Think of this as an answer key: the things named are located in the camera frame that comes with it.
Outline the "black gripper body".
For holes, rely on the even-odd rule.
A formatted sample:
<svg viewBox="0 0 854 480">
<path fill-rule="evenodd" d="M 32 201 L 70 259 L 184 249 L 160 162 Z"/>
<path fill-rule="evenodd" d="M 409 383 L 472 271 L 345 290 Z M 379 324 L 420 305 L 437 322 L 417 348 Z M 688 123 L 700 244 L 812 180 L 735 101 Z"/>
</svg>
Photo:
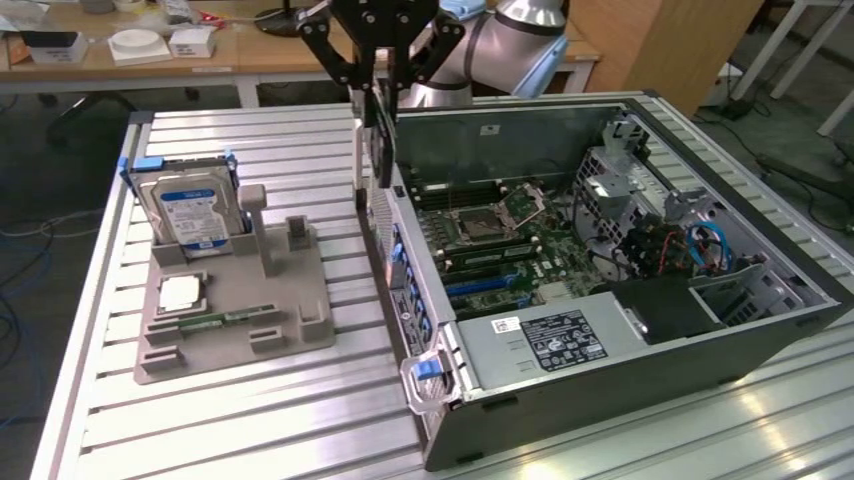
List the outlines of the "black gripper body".
<svg viewBox="0 0 854 480">
<path fill-rule="evenodd" d="M 334 0 L 330 13 L 357 46 L 405 48 L 439 13 L 439 2 Z"/>
</svg>

